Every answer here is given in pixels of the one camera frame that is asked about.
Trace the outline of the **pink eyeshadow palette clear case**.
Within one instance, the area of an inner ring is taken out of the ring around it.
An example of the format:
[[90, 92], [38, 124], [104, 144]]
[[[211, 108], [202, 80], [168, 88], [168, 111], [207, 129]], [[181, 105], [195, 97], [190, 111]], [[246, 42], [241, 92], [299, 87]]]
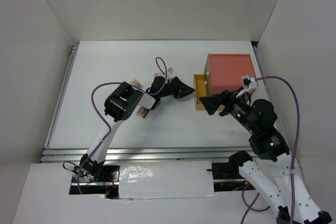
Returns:
[[154, 77], [158, 77], [158, 76], [162, 76], [162, 73], [161, 72], [157, 72], [154, 74]]

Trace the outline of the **brown eyeshadow palette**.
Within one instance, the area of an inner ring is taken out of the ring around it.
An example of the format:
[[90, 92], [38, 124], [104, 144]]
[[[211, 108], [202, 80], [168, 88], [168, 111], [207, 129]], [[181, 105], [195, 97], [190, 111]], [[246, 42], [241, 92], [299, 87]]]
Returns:
[[139, 108], [136, 115], [140, 116], [141, 118], [145, 118], [148, 115], [149, 111], [150, 111], [150, 109], [147, 109], [147, 108], [142, 106], [142, 107]]

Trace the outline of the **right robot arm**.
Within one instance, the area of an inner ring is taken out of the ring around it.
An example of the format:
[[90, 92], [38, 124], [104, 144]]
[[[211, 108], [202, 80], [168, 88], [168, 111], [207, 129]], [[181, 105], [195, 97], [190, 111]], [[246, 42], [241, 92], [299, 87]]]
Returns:
[[246, 151], [229, 157], [228, 171], [233, 177], [243, 177], [251, 183], [274, 212], [276, 223], [332, 221], [330, 214], [313, 201], [300, 175], [291, 168], [292, 156], [285, 139], [274, 126], [277, 115], [269, 101], [257, 99], [248, 104], [228, 90], [213, 97], [200, 97], [199, 101], [209, 115], [223, 106], [219, 115], [231, 115], [251, 134], [252, 151], [265, 161], [276, 182], [273, 183], [261, 171]]

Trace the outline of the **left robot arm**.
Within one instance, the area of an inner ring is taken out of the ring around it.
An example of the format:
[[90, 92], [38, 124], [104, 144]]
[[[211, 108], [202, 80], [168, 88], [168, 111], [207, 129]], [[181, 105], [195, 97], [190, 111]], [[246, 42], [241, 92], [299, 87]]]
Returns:
[[131, 117], [138, 106], [144, 110], [154, 110], [164, 97], [171, 95], [176, 99], [181, 99], [195, 92], [178, 77], [169, 79], [157, 76], [146, 90], [122, 82], [106, 98], [104, 114], [101, 114], [94, 101], [94, 94], [98, 88], [95, 88], [91, 94], [91, 103], [104, 125], [99, 130], [92, 146], [82, 156], [79, 167], [80, 172], [93, 182], [98, 181], [103, 175], [107, 151], [117, 130], [124, 121]]

